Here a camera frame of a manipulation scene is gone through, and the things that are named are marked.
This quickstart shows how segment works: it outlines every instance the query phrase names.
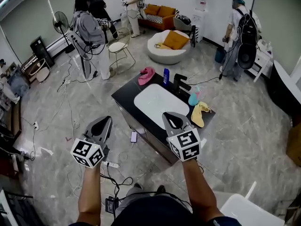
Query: standing fan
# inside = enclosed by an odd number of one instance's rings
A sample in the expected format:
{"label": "standing fan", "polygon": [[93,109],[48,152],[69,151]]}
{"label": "standing fan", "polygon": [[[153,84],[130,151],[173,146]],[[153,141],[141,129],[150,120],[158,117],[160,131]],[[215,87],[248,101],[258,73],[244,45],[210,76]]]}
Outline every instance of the standing fan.
{"label": "standing fan", "polygon": [[75,47],[72,44],[68,43],[68,40],[65,36],[65,33],[68,31],[69,29],[69,24],[68,24],[68,19],[66,17],[66,15],[62,12],[56,12],[55,16],[53,17],[53,26],[55,28],[55,30],[62,34],[68,44],[67,48],[66,48],[66,54],[69,54],[70,52],[72,52]]}

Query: orange cushion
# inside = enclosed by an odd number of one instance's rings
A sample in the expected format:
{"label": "orange cushion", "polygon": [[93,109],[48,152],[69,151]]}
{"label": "orange cushion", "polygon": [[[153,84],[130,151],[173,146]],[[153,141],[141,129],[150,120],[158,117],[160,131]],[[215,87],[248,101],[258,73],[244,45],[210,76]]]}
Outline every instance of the orange cushion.
{"label": "orange cushion", "polygon": [[160,10],[159,6],[149,4],[144,11],[145,11],[146,14],[156,16],[158,14],[159,10]]}
{"label": "orange cushion", "polygon": [[177,32],[170,31],[163,44],[167,47],[177,50],[183,48],[188,41],[189,38],[186,38]]}
{"label": "orange cushion", "polygon": [[167,16],[174,15],[174,12],[175,12],[175,8],[161,6],[158,16],[167,17]]}

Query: sofa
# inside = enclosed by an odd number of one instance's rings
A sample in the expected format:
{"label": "sofa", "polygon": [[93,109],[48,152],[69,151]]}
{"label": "sofa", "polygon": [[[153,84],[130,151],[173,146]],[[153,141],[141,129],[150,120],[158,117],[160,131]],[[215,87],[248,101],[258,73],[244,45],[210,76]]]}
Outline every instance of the sofa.
{"label": "sofa", "polygon": [[179,13],[178,10],[153,4],[144,4],[144,7],[147,20],[144,20],[142,16],[138,14],[139,25],[153,27],[162,31],[174,29],[174,16]]}
{"label": "sofa", "polygon": [[[164,65],[174,65],[185,57],[189,52],[191,45],[188,41],[182,49],[159,49],[156,48],[158,43],[163,43],[168,36],[170,30],[165,30],[163,32],[156,33],[151,39],[147,42],[147,52],[148,56],[155,62],[164,64]],[[189,38],[188,35],[184,34],[181,31],[175,31],[176,33]]]}

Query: faucet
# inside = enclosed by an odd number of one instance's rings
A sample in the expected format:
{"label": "faucet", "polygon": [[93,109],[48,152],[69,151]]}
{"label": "faucet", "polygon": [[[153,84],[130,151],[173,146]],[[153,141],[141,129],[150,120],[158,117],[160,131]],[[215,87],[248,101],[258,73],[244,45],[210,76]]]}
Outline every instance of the faucet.
{"label": "faucet", "polygon": [[174,76],[174,87],[173,87],[173,90],[175,91],[176,94],[180,92],[180,86],[182,88],[184,88],[185,90],[187,90],[187,91],[191,90],[191,86],[185,84],[181,80],[186,81],[187,77],[176,73],[175,76]]}

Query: person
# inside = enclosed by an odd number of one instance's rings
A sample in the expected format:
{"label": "person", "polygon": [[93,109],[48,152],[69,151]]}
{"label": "person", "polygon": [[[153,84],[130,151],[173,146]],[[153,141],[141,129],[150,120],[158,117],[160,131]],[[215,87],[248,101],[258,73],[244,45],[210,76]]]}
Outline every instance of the person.
{"label": "person", "polygon": [[[90,0],[90,7],[89,12],[95,17],[95,18],[106,18],[108,21],[111,20],[110,16],[108,15],[105,8],[107,8],[106,3],[104,0]],[[118,38],[118,34],[116,33],[116,28],[114,25],[110,27],[110,31],[113,34],[113,38]]]}
{"label": "person", "polygon": [[2,70],[2,68],[5,64],[6,63],[5,63],[4,59],[1,59],[0,60],[0,90],[5,94],[5,96],[8,99],[10,99],[12,102],[17,104],[18,101],[20,100],[20,97],[15,96],[15,94],[11,91],[9,84],[6,82],[6,79],[5,79],[6,76]]}
{"label": "person", "polygon": [[[100,164],[85,170],[79,197],[79,217],[72,226],[101,225]],[[178,199],[166,194],[164,186],[159,186],[152,197],[149,194],[139,194],[143,193],[143,189],[136,183],[116,209],[116,219],[112,226],[241,226],[236,219],[226,217],[218,210],[216,197],[197,161],[191,159],[182,165],[193,214]]]}
{"label": "person", "polygon": [[110,71],[109,51],[105,45],[105,36],[97,20],[88,12],[90,0],[75,0],[75,12],[71,21],[71,28],[75,29],[88,44],[83,50],[84,63],[90,59],[98,65],[103,80],[113,77],[116,72]]}
{"label": "person", "polygon": [[121,15],[122,27],[130,29],[130,24],[133,29],[132,38],[138,37],[140,35],[140,29],[138,24],[138,0],[123,0],[122,5],[124,6],[124,12]]}
{"label": "person", "polygon": [[237,9],[239,9],[243,14],[249,14],[249,10],[245,7],[246,3],[243,0],[233,0],[232,1],[232,12],[229,17],[229,24],[227,27],[226,35],[222,39],[223,42],[228,43],[230,38],[233,39],[233,45],[229,49],[226,55],[226,61],[220,70],[223,76],[227,76],[230,71],[234,71],[234,81],[238,81],[243,73],[243,69],[236,64],[238,57],[238,50],[241,45],[241,41],[238,37],[238,25],[240,19],[243,17]]}

